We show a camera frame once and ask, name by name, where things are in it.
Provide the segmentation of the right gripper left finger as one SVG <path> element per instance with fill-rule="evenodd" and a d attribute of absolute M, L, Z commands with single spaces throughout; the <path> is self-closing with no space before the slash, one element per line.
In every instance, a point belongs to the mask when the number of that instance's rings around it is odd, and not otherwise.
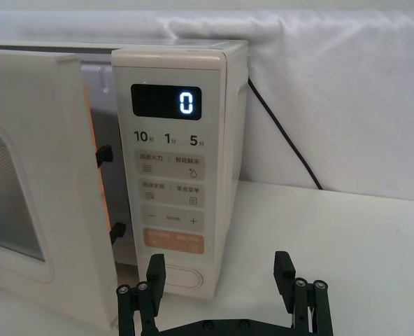
<path fill-rule="evenodd" d="M 151 256 L 146 280 L 135 287 L 123 284 L 116 290 L 118 306 L 118 335 L 135 335 L 134 313 L 141 318 L 141 335 L 159 335 L 155 317 L 159 313 L 164 293 L 166 270 L 164 254 Z"/>

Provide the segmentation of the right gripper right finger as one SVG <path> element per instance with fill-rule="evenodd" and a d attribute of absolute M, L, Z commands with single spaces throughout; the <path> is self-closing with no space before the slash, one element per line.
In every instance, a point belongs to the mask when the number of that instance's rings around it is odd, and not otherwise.
<path fill-rule="evenodd" d="M 309 283 L 296 276 L 290 255 L 276 251 L 273 276 L 287 313 L 292 316 L 295 335 L 333 335 L 328 284 L 323 280 Z"/>

